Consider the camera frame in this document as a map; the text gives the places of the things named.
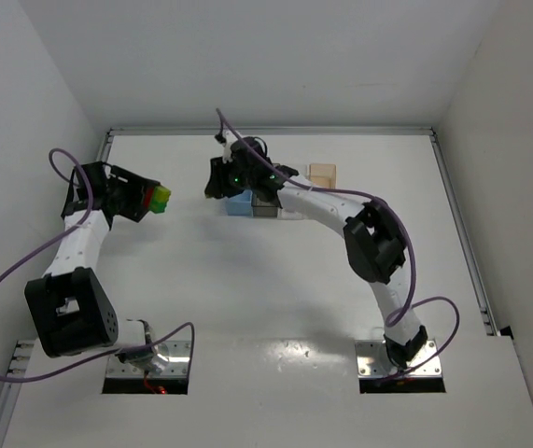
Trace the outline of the lime green lego brick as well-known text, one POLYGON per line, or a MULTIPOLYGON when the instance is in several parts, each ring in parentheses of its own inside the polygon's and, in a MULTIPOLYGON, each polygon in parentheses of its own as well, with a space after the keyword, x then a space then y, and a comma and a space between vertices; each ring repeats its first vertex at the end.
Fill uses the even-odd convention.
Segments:
POLYGON ((168 202, 171 196, 171 191, 165 186, 157 186, 153 192, 153 200, 157 202, 168 202))

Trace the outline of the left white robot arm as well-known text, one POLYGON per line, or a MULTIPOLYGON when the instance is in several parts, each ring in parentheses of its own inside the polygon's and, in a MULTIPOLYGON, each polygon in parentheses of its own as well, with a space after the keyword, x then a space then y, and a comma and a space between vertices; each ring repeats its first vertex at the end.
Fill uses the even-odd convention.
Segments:
POLYGON ((77 355, 118 341, 119 319, 96 275, 115 217, 140 222, 165 211, 171 191, 159 181, 97 161, 74 169, 62 210, 64 236, 42 277, 24 295, 49 357, 77 355))

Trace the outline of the dark green lego brick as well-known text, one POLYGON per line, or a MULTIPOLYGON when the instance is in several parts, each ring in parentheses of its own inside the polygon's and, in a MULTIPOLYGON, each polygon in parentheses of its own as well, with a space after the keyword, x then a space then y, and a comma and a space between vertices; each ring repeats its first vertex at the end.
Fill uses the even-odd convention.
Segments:
POLYGON ((154 214, 164 213, 168 202, 157 202, 152 198, 148 209, 154 214))

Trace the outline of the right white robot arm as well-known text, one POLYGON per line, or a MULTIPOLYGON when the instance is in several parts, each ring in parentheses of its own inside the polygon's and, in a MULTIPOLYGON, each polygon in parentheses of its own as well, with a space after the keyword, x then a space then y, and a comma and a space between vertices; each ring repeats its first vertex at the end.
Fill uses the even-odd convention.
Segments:
POLYGON ((372 288, 384 320, 387 355, 406 370, 428 334, 412 309, 414 251, 397 215, 379 198, 359 202, 352 192, 318 187, 297 170, 273 164, 257 137, 221 132, 215 139, 223 153, 210 161, 205 196, 232 198, 249 190, 263 202, 338 233, 351 269, 372 288))

